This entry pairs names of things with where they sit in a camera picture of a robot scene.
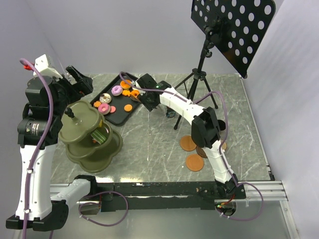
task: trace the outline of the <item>orange toy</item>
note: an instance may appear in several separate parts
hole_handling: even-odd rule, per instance
[[[126,105],[126,106],[124,106],[124,110],[125,110],[126,112],[130,112],[132,109],[133,109],[133,106],[131,106],[131,105]]]
[[[125,90],[125,91],[122,92],[123,96],[130,96],[130,94],[131,94],[131,92],[128,91],[128,90]]]
[[[125,81],[121,81],[120,86],[123,88],[123,90],[128,90],[131,86],[129,84],[126,84]]]
[[[140,92],[138,90],[133,90],[131,92],[131,96],[134,96],[135,98],[137,98],[139,94],[140,94]]]
[[[101,102],[99,102],[99,101],[96,101],[93,104],[93,106],[96,107],[96,108],[98,108],[100,105],[101,105]]]

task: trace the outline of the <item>wooden disc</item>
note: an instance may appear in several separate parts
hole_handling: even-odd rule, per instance
[[[223,143],[223,145],[221,146],[221,148],[222,148],[223,150],[226,150],[227,144],[226,144],[226,143]]]
[[[201,156],[202,158],[207,158],[207,155],[205,153],[205,151],[201,148],[201,147],[196,147],[196,152],[199,156]]]
[[[196,149],[196,144],[194,143],[194,141],[191,139],[190,135],[186,135],[184,137],[182,137],[180,139],[180,147],[182,149],[184,149],[185,151],[193,151],[194,149]]]
[[[186,166],[189,170],[197,172],[204,167],[204,160],[198,154],[191,154],[186,158]]]

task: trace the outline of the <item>gray marble surface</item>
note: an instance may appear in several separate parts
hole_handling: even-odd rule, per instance
[[[91,100],[116,74],[89,75],[93,78],[94,92],[86,96]],[[187,74],[156,74],[157,82],[165,80],[176,86]],[[266,161],[252,120],[249,106],[238,75],[208,75],[207,80],[212,90],[221,91],[225,97],[229,136],[225,155],[239,180],[269,180]],[[192,79],[188,80],[188,89]],[[180,86],[180,93],[185,89]],[[198,83],[195,99],[207,93],[203,82]],[[217,117],[224,119],[222,105],[216,110]],[[212,106],[211,98],[200,103],[203,107]],[[213,170],[204,159],[204,168],[199,172],[190,171],[185,165],[188,155],[179,146],[180,139],[190,135],[190,125],[181,120],[179,128],[173,129],[177,117],[168,119],[165,109],[149,112],[143,105],[133,113],[124,126],[111,125],[123,138],[121,152],[113,158],[108,168],[95,174],[103,182],[165,182],[165,181],[210,181],[214,180]],[[69,183],[79,174],[89,174],[79,165],[72,163],[65,154],[65,147],[59,142],[52,164],[51,183]]]

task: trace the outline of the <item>black perforated panel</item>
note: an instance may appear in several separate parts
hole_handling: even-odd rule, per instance
[[[245,77],[275,11],[273,0],[193,0],[191,19],[203,32],[221,19],[218,36],[211,40]]]

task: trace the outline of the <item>tripod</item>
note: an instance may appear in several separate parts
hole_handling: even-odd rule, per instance
[[[197,88],[197,84],[198,84],[198,81],[201,80],[203,82],[205,82],[205,85],[206,85],[206,88],[208,89],[208,92],[211,92],[211,89],[209,87],[209,84],[207,82],[207,79],[206,79],[206,72],[202,71],[202,68],[203,68],[203,64],[204,64],[204,60],[205,58],[210,58],[212,56],[212,52],[209,51],[209,49],[213,48],[215,45],[210,41],[210,37],[212,35],[212,32],[211,32],[211,28],[210,27],[207,27],[207,29],[205,30],[205,33],[206,33],[206,39],[205,39],[205,42],[204,42],[204,45],[203,45],[203,49],[201,51],[201,54],[200,54],[200,60],[199,60],[199,63],[198,63],[198,67],[197,68],[194,68],[192,70],[192,73],[189,74],[184,80],[182,80],[176,87],[175,89],[177,89],[178,87],[180,87],[182,84],[185,85],[185,89],[186,89],[186,93],[187,93],[187,98],[190,99],[190,100],[193,100],[194,99],[194,96],[195,96],[195,92],[196,92],[196,88]],[[192,76],[194,76],[194,80],[193,80],[193,83],[190,87],[190,90],[189,92],[187,92],[187,87],[186,87],[186,84],[185,82],[190,79]],[[215,106],[215,109],[218,109],[218,105],[214,99],[214,96],[213,95],[210,95],[211,96],[211,99],[213,100],[213,103],[214,103],[214,106]],[[178,124],[181,120],[181,116],[178,117],[178,120],[174,126],[174,129],[176,130],[177,127],[178,127]]]

